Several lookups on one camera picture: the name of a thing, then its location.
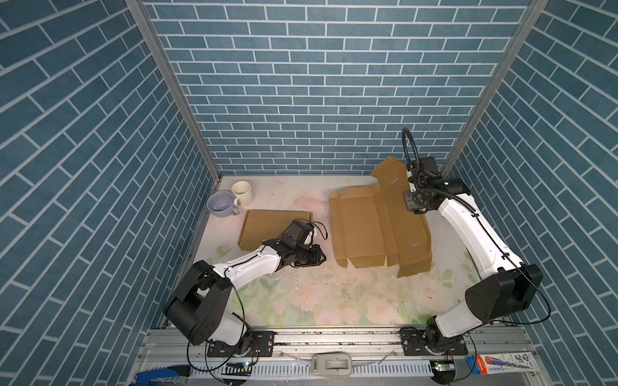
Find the wire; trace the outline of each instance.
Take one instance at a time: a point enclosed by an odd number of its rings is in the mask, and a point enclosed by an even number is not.
[[[371,362],[365,362],[365,363],[363,363],[363,362],[361,362],[361,363],[354,363],[354,364],[352,364],[352,367],[356,368],[356,367],[361,367],[361,366],[370,366],[372,364],[380,364],[380,363],[384,362],[384,360],[386,358],[388,358],[390,355],[392,355],[394,352],[395,352],[395,350],[392,350],[390,353],[384,355],[382,357],[382,359],[379,359],[377,361],[371,361]]]
[[[283,351],[280,351],[280,353],[281,353],[281,354],[283,354],[283,355],[285,355],[285,356],[289,356],[290,358],[294,358],[294,359],[296,359],[297,361],[312,362],[312,360],[311,360],[311,359],[303,359],[303,358],[299,358],[299,357],[297,357],[297,356],[294,356],[294,355],[292,355],[292,354],[285,353],[285,352],[283,352]]]
[[[450,199],[454,199],[456,202],[461,204],[465,209],[467,209],[468,212],[470,212],[470,214],[472,215],[472,217],[476,218],[476,221],[479,223],[481,228],[485,231],[485,233],[487,234],[487,236],[489,237],[491,242],[496,246],[498,251],[500,251],[500,253],[502,254],[502,258],[503,259],[507,259],[511,263],[511,265],[513,265],[519,271],[519,273],[521,273],[521,275],[524,276],[526,278],[526,280],[529,281],[529,283],[532,285],[532,287],[534,287],[536,289],[536,291],[541,295],[541,297],[545,301],[545,305],[547,306],[547,315],[545,315],[544,318],[539,319],[539,320],[534,321],[534,322],[511,322],[511,321],[502,321],[502,320],[496,319],[496,320],[488,321],[487,323],[500,322],[500,323],[513,324],[513,325],[533,325],[533,324],[539,324],[539,323],[542,323],[542,322],[548,320],[549,317],[551,316],[551,306],[549,305],[549,301],[547,300],[547,298],[545,297],[543,292],[541,292],[541,290],[532,282],[532,280],[526,274],[524,274],[523,271],[517,265],[515,265],[513,260],[511,260],[509,258],[509,254],[505,253],[502,250],[502,248],[500,248],[498,243],[496,243],[494,238],[491,236],[491,234],[489,234],[489,232],[487,231],[487,229],[485,228],[485,226],[483,225],[483,223],[479,219],[479,215],[478,215],[478,213],[476,213],[476,208],[474,208],[471,204],[466,202],[463,198],[458,197],[457,195],[453,195],[453,194],[451,194],[451,193],[449,193],[447,191],[444,191],[442,189],[436,189],[436,188],[431,188],[431,187],[429,187],[429,188],[427,188],[427,187],[420,188],[420,186],[418,184],[418,174],[420,172],[420,159],[419,159],[419,155],[418,155],[417,144],[414,142],[414,138],[412,137],[412,134],[410,133],[410,130],[408,130],[407,128],[404,127],[404,129],[401,131],[401,139],[402,139],[403,144],[404,144],[405,159],[408,162],[408,165],[410,165],[412,163],[412,161],[410,160],[410,155],[408,154],[408,146],[407,146],[407,143],[405,142],[406,137],[410,140],[410,144],[412,145],[412,150],[414,151],[414,156],[415,156],[415,160],[414,160],[415,161],[415,166],[414,166],[414,169],[415,169],[415,182],[416,182],[415,187],[416,187],[416,189],[419,190],[421,193],[435,193],[435,194],[438,194],[438,195],[443,195],[443,196],[445,196],[447,198],[450,198]]]
[[[255,366],[256,364],[258,364],[258,361],[260,360],[260,347],[258,346],[258,342],[254,342],[255,343],[255,363],[251,363],[251,366]]]
[[[226,272],[227,272],[227,270],[228,270],[228,269],[230,269],[230,268],[234,268],[235,266],[239,266],[239,265],[241,265],[241,264],[245,264],[246,262],[250,262],[251,260],[255,259],[255,258],[256,258],[256,257],[258,257],[258,256],[259,256],[259,254],[258,254],[258,253],[256,253],[256,254],[254,254],[253,256],[251,256],[249,259],[247,259],[247,260],[245,260],[245,261],[237,262],[237,263],[236,263],[236,264],[234,264],[233,266],[229,266],[229,267],[227,267],[227,268],[226,268]]]
[[[320,221],[311,221],[308,224],[316,227],[316,229],[318,229],[320,231],[320,235],[322,235],[322,238],[324,240],[326,240],[328,238],[328,230],[326,230],[326,225],[322,224]],[[324,236],[324,234],[322,233],[322,230],[320,229],[320,227],[315,225],[315,224],[320,224],[320,225],[322,225],[324,227],[324,232],[326,233],[326,236]]]
[[[513,263],[513,261],[509,258],[508,253],[504,255],[504,257],[511,263],[513,264],[513,266],[515,268],[517,268],[517,270],[519,271],[519,273],[521,273],[532,285],[532,287],[534,287],[536,289],[536,291],[539,293],[539,295],[541,295],[541,297],[543,298],[543,300],[545,300],[545,305],[547,306],[547,315],[545,315],[544,318],[539,319],[537,321],[534,322],[511,322],[511,321],[502,321],[500,319],[496,319],[493,321],[489,321],[488,323],[491,322],[500,322],[500,323],[505,323],[505,324],[515,324],[515,325],[533,325],[533,324],[539,324],[539,323],[543,323],[544,321],[546,321],[547,319],[549,319],[549,317],[551,316],[551,307],[549,305],[549,301],[547,300],[547,298],[545,297],[545,295],[543,294],[543,292],[541,292],[541,290],[532,282],[532,280],[530,280],[528,278],[528,276],[526,276],[521,269],[519,269],[518,266],[515,265],[515,263]]]
[[[225,276],[225,278],[226,278],[226,279],[228,279],[228,277],[227,277],[227,270],[228,270],[228,269],[230,269],[230,268],[232,268],[232,267],[228,267],[228,268],[226,268],[226,269],[225,269],[225,271],[223,272],[223,276]],[[231,280],[230,280],[230,283],[232,284],[232,288],[234,289],[234,292],[236,292],[236,297],[238,298],[238,302],[240,303],[240,308],[241,308],[241,310],[242,310],[242,321],[243,321],[242,328],[241,328],[241,330],[240,330],[240,338],[238,339],[238,343],[236,343],[236,346],[234,347],[234,350],[232,351],[232,353],[230,354],[230,356],[228,356],[228,357],[227,357],[227,359],[226,359],[225,361],[223,361],[223,363],[221,363],[221,364],[220,364],[220,365],[218,365],[217,367],[213,367],[212,369],[211,369],[211,368],[209,368],[209,367],[208,367],[208,347],[209,347],[210,343],[209,343],[209,342],[207,342],[207,343],[206,343],[206,348],[205,348],[205,350],[204,350],[204,364],[205,364],[205,366],[206,366],[206,370],[202,370],[202,369],[199,369],[199,368],[195,367],[195,366],[191,363],[191,360],[189,360],[189,344],[190,344],[191,342],[187,342],[187,362],[189,363],[189,366],[191,366],[191,368],[192,368],[192,369],[194,369],[194,370],[196,370],[196,371],[199,371],[199,372],[208,372],[212,378],[215,378],[216,380],[218,380],[219,382],[221,382],[222,384],[225,384],[225,385],[227,385],[227,383],[226,383],[225,381],[223,381],[222,379],[217,378],[217,377],[216,377],[216,375],[214,375],[214,374],[213,374],[213,371],[215,371],[215,370],[217,370],[217,369],[219,369],[219,368],[221,368],[221,367],[225,366],[225,364],[226,364],[227,362],[229,362],[229,360],[230,360],[230,359],[232,359],[232,357],[234,356],[234,352],[235,352],[236,350],[238,350],[238,348],[240,347],[240,344],[241,344],[241,342],[242,342],[242,337],[245,335],[245,307],[244,307],[244,305],[242,304],[242,300],[240,300],[240,295],[238,294],[238,291],[236,290],[236,286],[234,285],[234,283],[232,283],[232,281],[231,281]]]
[[[474,369],[476,369],[476,356],[478,355],[478,351],[476,350],[476,344],[474,343],[474,339],[472,339],[472,335],[470,335],[470,332],[468,332],[468,337],[470,338],[470,341],[472,342],[472,345],[474,346],[474,364],[472,365],[472,368],[470,369],[470,372],[468,374],[466,374],[465,377],[459,378],[459,379],[454,379],[452,381],[449,382],[450,384],[454,384],[455,382],[459,382],[460,380],[464,380],[467,377],[471,376],[472,373],[474,372]]]

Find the floral tablecloth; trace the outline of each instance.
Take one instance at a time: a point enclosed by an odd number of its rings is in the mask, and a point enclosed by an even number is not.
[[[220,190],[242,178],[224,177]],[[249,209],[306,210],[330,230],[328,194],[334,188],[369,185],[371,177],[250,177],[256,200]],[[332,256],[332,240],[318,240],[327,261],[319,267],[285,267],[239,288],[252,325],[424,324],[432,315],[464,298],[478,275],[463,242],[437,211],[428,213],[431,271],[397,279],[398,266],[341,268]],[[211,216],[195,260],[209,263],[237,258],[237,237],[244,213]],[[227,312],[239,312],[236,296]]]

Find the aluminum frame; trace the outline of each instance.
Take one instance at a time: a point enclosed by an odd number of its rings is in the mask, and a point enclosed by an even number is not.
[[[221,184],[221,180],[215,181],[213,183],[213,186],[210,189],[210,192],[208,192],[208,197],[210,197],[211,195],[213,195],[213,193],[219,190],[220,184]],[[176,289],[176,286],[178,286],[178,281],[182,277],[184,277],[184,275],[189,270],[189,267],[191,267],[191,265],[193,264],[193,258],[195,257],[195,254],[197,253],[197,249],[200,247],[201,238],[202,238],[202,235],[204,234],[204,229],[206,228],[206,224],[208,223],[209,216],[210,216],[210,212],[206,208],[206,203],[204,203],[204,207],[202,208],[201,214],[200,214],[200,220],[197,223],[197,227],[195,228],[195,232],[193,233],[193,238],[191,239],[191,244],[189,245],[189,249],[187,251],[187,254],[184,257],[184,260],[182,261],[182,265],[180,266],[180,270],[178,271],[178,274],[176,275],[176,279],[174,279],[174,285],[172,286],[173,290]],[[159,323],[157,323],[157,325],[160,326],[161,328],[167,327],[167,318],[165,317],[165,315],[161,315],[161,317],[159,318]]]
[[[413,361],[444,359],[444,356],[404,356],[399,329],[397,325],[377,325],[371,327],[350,326],[306,326],[306,327],[255,327],[256,330],[275,331],[273,356],[260,358],[260,362],[286,364],[293,355],[309,359],[315,353],[344,351],[353,360],[373,361],[382,359],[385,354],[394,351],[384,360],[384,364],[400,363],[402,360]],[[522,326],[487,326],[480,327],[470,334],[474,339],[479,355],[531,351],[535,349]],[[468,349],[473,345],[465,337]],[[205,345],[190,346],[189,357],[194,365],[201,366]],[[551,386],[541,361],[535,354],[541,371],[526,373],[531,386]],[[464,356],[455,355],[454,360],[461,363]],[[186,363],[187,339],[175,328],[151,329],[148,331],[142,349],[134,364],[132,376],[156,366]],[[220,363],[220,359],[211,358],[209,363]]]
[[[517,29],[513,33],[511,39],[509,39],[500,60],[496,64],[494,72],[491,74],[487,85],[483,88],[483,91],[478,97],[478,102],[472,108],[472,111],[468,116],[468,120],[463,125],[459,137],[455,140],[451,151],[449,151],[449,154],[446,156],[446,160],[440,168],[440,172],[442,172],[444,176],[447,176],[455,166],[457,158],[459,158],[459,155],[464,150],[464,147],[468,143],[472,133],[476,130],[476,125],[478,125],[483,114],[485,113],[485,110],[489,107],[491,100],[494,98],[500,84],[515,61],[515,58],[517,57],[517,54],[519,54],[523,44],[526,42],[530,32],[532,32],[532,28],[535,26],[548,2],[549,0],[531,0],[530,4],[524,11],[522,18],[517,25]]]
[[[152,20],[150,20],[150,16],[148,15],[144,2],[142,0],[126,0],[126,3],[129,8],[129,12],[131,12],[131,16],[135,20],[135,24],[137,24],[137,28],[140,30],[140,33],[142,34],[142,37],[144,38],[144,41],[153,56],[159,72],[161,72],[161,76],[163,77],[167,88],[169,88],[172,98],[174,98],[174,102],[176,102],[176,106],[178,107],[182,118],[187,124],[189,133],[191,133],[191,136],[193,137],[193,140],[195,141],[195,144],[197,145],[197,148],[206,163],[206,167],[210,171],[210,174],[212,174],[215,182],[219,182],[221,180],[221,173],[219,173],[219,169],[217,168],[217,165],[210,154],[206,143],[204,142],[200,126],[195,120],[195,116],[193,115],[191,108],[189,108],[185,93],[180,87],[178,78],[176,78],[172,65],[167,58],[167,54],[161,44],[161,40],[159,40]]]

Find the metal rail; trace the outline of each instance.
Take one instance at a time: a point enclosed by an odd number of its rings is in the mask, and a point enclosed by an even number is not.
[[[256,329],[273,330],[276,333],[273,341],[273,356],[260,358],[260,363],[265,368],[279,369],[283,378],[278,378],[278,380],[290,379],[290,377],[291,379],[302,379],[302,377],[294,378],[293,374],[286,373],[288,368],[305,364],[303,361],[292,360],[293,358],[290,355],[296,358],[309,359],[316,353],[344,351],[352,356],[353,361],[374,361],[384,358],[385,354],[393,351],[383,362],[385,366],[390,364],[391,368],[406,363],[414,365],[422,363],[422,361],[444,358],[444,356],[404,356],[401,338],[399,337],[400,326],[256,327]],[[521,326],[480,327],[474,330],[471,336],[479,355],[518,351],[535,352],[528,335]],[[467,337],[466,341],[470,350],[472,347],[470,338]],[[202,356],[204,353],[205,345],[189,347],[189,358],[199,368],[203,366]],[[454,357],[459,363],[463,358],[463,356],[457,355]],[[151,329],[148,331],[142,350],[135,362],[133,374],[156,367],[186,364],[186,361],[187,339],[177,329]],[[220,363],[220,359],[210,358],[208,362],[213,366]],[[389,372],[388,376],[416,376],[409,373],[409,371],[401,372],[397,375],[397,371],[394,371]],[[199,378],[210,376],[200,373],[195,375]],[[527,373],[526,377],[530,385],[551,385],[544,371]]]
[[[135,24],[137,24],[137,28],[140,30],[140,33],[142,34],[142,37],[150,50],[150,54],[153,56],[159,72],[161,72],[161,76],[163,77],[167,88],[169,88],[172,98],[174,98],[174,102],[176,102],[176,106],[178,107],[182,118],[187,124],[189,133],[191,133],[191,136],[193,137],[193,140],[195,141],[195,144],[197,145],[197,148],[206,163],[206,167],[212,174],[215,182],[219,182],[221,179],[219,169],[217,168],[212,155],[206,147],[200,127],[195,120],[195,116],[191,112],[191,108],[189,108],[185,93],[182,91],[180,83],[176,78],[176,74],[172,69],[172,65],[169,63],[167,54],[165,53],[163,45],[159,40],[155,26],[150,20],[150,16],[148,15],[144,2],[142,0],[126,0],[126,3],[129,8],[129,12],[131,12],[131,16],[135,20]]]
[[[507,72],[509,71],[509,68],[515,61],[517,54],[523,47],[524,42],[526,42],[528,35],[532,31],[532,28],[535,26],[536,21],[541,16],[541,13],[543,9],[545,9],[548,1],[549,0],[530,1],[530,4],[526,8],[526,11],[524,11],[522,18],[517,25],[515,33],[513,33],[513,36],[511,37],[511,39],[509,39],[509,42],[504,48],[504,52],[502,53],[500,60],[496,64],[496,68],[491,74],[487,85],[485,86],[485,88],[483,88],[481,95],[478,97],[478,102],[476,103],[476,106],[472,108],[472,111],[468,116],[468,120],[466,121],[465,125],[463,125],[463,129],[459,134],[459,137],[455,141],[455,144],[453,145],[453,148],[451,149],[449,154],[446,156],[446,160],[442,164],[440,170],[443,175],[448,175],[451,169],[455,166],[457,158],[464,150],[466,143],[468,143],[468,140],[476,129],[476,125],[478,125],[483,114],[485,113],[485,110],[487,110],[489,103],[494,98],[494,95],[500,87],[502,80],[504,79]]]

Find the cardboard box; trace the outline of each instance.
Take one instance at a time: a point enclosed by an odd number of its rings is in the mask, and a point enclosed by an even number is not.
[[[370,174],[368,187],[334,190],[329,197],[334,257],[342,267],[399,264],[397,277],[431,269],[431,233],[424,215],[408,212],[405,165],[388,157]]]
[[[238,246],[242,251],[255,251],[262,241],[277,238],[285,232],[292,220],[311,221],[311,218],[311,212],[249,210],[242,224]]]

